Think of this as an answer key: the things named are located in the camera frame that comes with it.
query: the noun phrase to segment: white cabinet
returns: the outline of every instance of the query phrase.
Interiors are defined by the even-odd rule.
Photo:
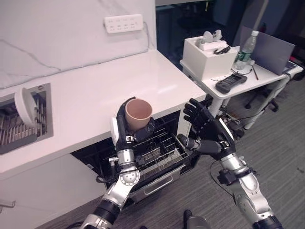
[[[103,195],[95,177],[68,154],[0,181],[0,199],[16,201],[2,209],[0,228],[32,229]]]

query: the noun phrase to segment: plastic water bottle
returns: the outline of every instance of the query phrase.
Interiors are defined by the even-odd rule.
[[[234,68],[236,70],[242,70],[247,65],[248,60],[250,59],[251,53],[253,52],[256,45],[256,37],[258,35],[258,31],[253,30],[251,33],[251,37],[249,37],[244,44],[239,58],[235,63]]]

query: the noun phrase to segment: dishwasher door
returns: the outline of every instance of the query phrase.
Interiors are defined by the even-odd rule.
[[[174,181],[178,180],[180,178],[181,170],[185,167],[185,165],[182,165],[176,169],[174,169],[171,172],[168,172],[167,174],[163,175],[162,177],[154,180],[152,183],[143,186],[142,188],[136,190],[135,192],[132,192],[129,195],[129,198],[131,198],[135,203],[141,201],[142,199],[148,197],[149,195],[155,193],[156,191],[164,188],[165,186],[173,183]]]

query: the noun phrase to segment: power strip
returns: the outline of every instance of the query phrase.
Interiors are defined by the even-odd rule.
[[[108,33],[142,30],[143,16],[141,14],[129,14],[114,17],[105,17],[104,24]]]

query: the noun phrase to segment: paper cup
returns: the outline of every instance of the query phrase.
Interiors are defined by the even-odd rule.
[[[132,99],[125,107],[125,117],[131,130],[144,128],[153,113],[152,106],[142,99]]]

